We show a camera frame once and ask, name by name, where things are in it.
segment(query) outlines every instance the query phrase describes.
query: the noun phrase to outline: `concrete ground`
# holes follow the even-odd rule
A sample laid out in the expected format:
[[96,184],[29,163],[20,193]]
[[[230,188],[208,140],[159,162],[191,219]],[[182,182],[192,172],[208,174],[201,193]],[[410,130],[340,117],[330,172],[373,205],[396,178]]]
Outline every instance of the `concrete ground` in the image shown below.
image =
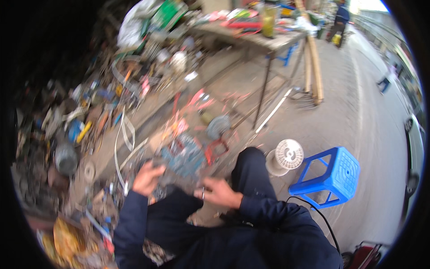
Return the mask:
[[[279,141],[291,138],[302,145],[305,157],[344,146],[357,158],[361,174],[355,197],[345,204],[321,210],[341,251],[352,251],[363,240],[390,244],[400,229],[407,172],[403,122],[410,111],[397,85],[391,85],[384,96],[378,92],[375,83],[387,67],[373,46],[358,31],[352,27],[350,30],[356,34],[341,50],[324,40],[316,41],[324,102],[316,109],[304,111],[299,108],[301,103],[287,98],[268,121],[267,128],[249,144],[268,153]],[[273,70],[288,77],[300,49],[288,67],[282,67],[282,62],[276,60]],[[265,64],[265,60],[258,57],[253,63]],[[293,85],[302,87],[304,68],[303,65],[298,68]],[[220,176],[227,175],[233,166],[234,161]],[[323,168],[312,164],[308,178],[321,175]],[[300,172],[298,168],[285,176],[271,178],[279,200],[289,197],[288,187],[297,181]],[[300,201],[290,201],[309,207]],[[197,225],[217,225],[219,212],[225,210],[205,203],[191,219]],[[311,214],[331,240],[323,219],[315,211]]]

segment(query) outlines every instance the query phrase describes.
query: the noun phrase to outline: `jacket sleeve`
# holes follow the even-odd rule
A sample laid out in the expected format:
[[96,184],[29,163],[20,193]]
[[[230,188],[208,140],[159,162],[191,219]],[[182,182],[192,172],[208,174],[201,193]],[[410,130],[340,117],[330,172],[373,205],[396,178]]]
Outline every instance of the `jacket sleeve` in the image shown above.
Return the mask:
[[274,229],[291,230],[310,226],[321,230],[312,219],[309,210],[297,204],[276,201],[271,198],[251,198],[244,196],[239,211],[255,223]]
[[143,253],[147,210],[148,198],[130,191],[112,239],[119,269],[156,267]]

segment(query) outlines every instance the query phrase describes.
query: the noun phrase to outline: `sidewalk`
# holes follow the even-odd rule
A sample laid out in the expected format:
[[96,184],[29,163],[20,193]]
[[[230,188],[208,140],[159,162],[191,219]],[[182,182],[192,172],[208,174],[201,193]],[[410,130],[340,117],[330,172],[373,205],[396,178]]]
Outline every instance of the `sidewalk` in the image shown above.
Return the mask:
[[[324,102],[315,109],[303,111],[298,108],[300,103],[287,98],[268,121],[267,128],[261,130],[249,146],[256,146],[264,153],[268,153],[275,149],[281,140],[291,138],[302,145],[305,157],[336,146],[344,146],[357,157],[359,154],[357,145],[360,137],[360,105],[356,74],[349,48],[345,44],[343,49],[338,50],[333,44],[328,44],[324,40],[316,40],[316,46],[321,63]],[[275,60],[272,70],[289,77],[300,49],[301,47],[293,53],[289,66],[284,68],[280,60]],[[263,56],[260,56],[252,62],[265,65],[267,61]],[[303,60],[298,67],[298,73],[294,80],[293,85],[304,86]],[[235,162],[232,160],[219,176],[228,176]],[[322,164],[312,164],[308,173],[309,178],[321,175],[325,171],[324,168]],[[285,201],[290,196],[288,187],[297,181],[300,172],[301,170],[298,168],[289,171],[282,177],[271,178],[280,201]],[[301,204],[299,200],[290,201]],[[321,212],[330,223],[334,223],[342,207],[342,205],[330,207],[321,210]],[[191,219],[195,220],[197,225],[214,226],[220,222],[217,215],[224,211],[225,209],[219,209],[205,203],[203,208]],[[328,235],[329,230],[319,214],[315,211],[311,211],[311,214],[325,234]]]

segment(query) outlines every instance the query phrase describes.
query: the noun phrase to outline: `pedestrian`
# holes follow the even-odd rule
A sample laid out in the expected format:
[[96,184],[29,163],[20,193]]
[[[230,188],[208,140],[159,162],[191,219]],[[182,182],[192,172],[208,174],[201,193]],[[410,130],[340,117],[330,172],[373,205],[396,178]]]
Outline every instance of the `pedestrian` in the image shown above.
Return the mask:
[[385,84],[382,91],[379,92],[382,95],[384,95],[384,92],[388,89],[388,86],[391,83],[394,83],[394,81],[396,80],[396,77],[397,77],[396,70],[397,70],[397,64],[390,65],[390,67],[388,68],[388,72],[385,74],[385,77],[380,82],[376,83],[376,85],[378,86],[381,85],[382,83]]
[[[174,258],[162,268],[341,268],[342,257],[308,209],[276,199],[257,148],[246,148],[226,180],[205,178],[187,195],[179,188],[147,206],[164,166],[145,163],[124,201],[114,231],[115,260],[120,269],[156,268],[142,251],[147,238]],[[203,201],[235,210],[235,222],[200,227],[186,219]]]
[[342,41],[344,39],[345,26],[349,20],[350,20],[350,17],[349,17],[348,9],[345,7],[345,0],[340,0],[339,1],[339,9],[338,9],[338,12],[336,13],[335,24],[333,25],[332,31],[331,31],[329,37],[327,38],[327,42],[330,43],[333,39],[333,36],[335,36],[335,34],[340,32],[341,33],[341,40],[339,41],[339,44],[337,45],[338,48],[340,49],[342,46]]

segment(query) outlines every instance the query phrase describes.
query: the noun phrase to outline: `workbench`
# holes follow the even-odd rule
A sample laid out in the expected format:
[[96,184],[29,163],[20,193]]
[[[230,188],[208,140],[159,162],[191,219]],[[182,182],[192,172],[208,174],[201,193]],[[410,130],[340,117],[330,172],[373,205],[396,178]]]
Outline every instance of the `workbench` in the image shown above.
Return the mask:
[[[266,106],[265,110],[263,112],[261,112],[262,104],[264,102],[264,96],[265,96],[265,92],[266,92],[266,88],[267,88],[270,68],[272,65],[272,61],[276,58],[277,55],[286,51],[289,47],[293,46],[294,44],[296,44],[301,39],[304,39],[306,37],[306,33],[300,32],[300,31],[289,31],[286,33],[276,33],[275,37],[272,39],[264,37],[261,33],[245,34],[245,35],[242,35],[240,37],[235,37],[237,29],[227,28],[225,26],[222,26],[221,23],[222,23],[221,21],[215,21],[215,22],[210,22],[210,23],[203,24],[203,25],[197,25],[197,26],[192,27],[189,30],[189,33],[194,35],[194,36],[211,35],[211,36],[215,36],[217,39],[220,39],[226,43],[231,43],[231,44],[234,44],[237,46],[242,46],[245,48],[245,53],[244,53],[245,61],[249,60],[250,50],[253,50],[253,52],[256,51],[260,54],[265,54],[268,58],[267,68],[266,68],[266,72],[265,72],[265,79],[264,79],[263,86],[262,86],[261,91],[260,91],[260,97],[259,97],[258,105],[256,107],[257,113],[256,113],[255,120],[254,120],[253,127],[252,127],[255,130],[255,129],[258,129],[260,126],[260,125],[257,125],[259,120],[261,118],[264,118],[265,116],[271,115],[271,111],[270,111],[271,109],[270,108],[274,108],[277,104],[276,101],[282,99],[282,97],[283,97],[283,92],[279,91],[278,95],[274,99],[270,100],[270,102]],[[295,75],[295,71],[297,70],[297,64],[300,62],[301,55],[302,55],[303,51],[304,51],[304,49],[301,50],[301,54],[300,54],[300,56],[296,62],[296,67],[293,69],[294,71],[293,71],[290,79],[287,81],[287,83],[292,81],[292,78]],[[221,74],[225,74],[225,71],[219,72],[219,74],[213,76],[212,79],[210,79],[209,81],[206,81],[205,86],[210,85]],[[284,87],[281,88],[281,90],[288,90],[287,88],[288,88],[288,86],[285,85]]]

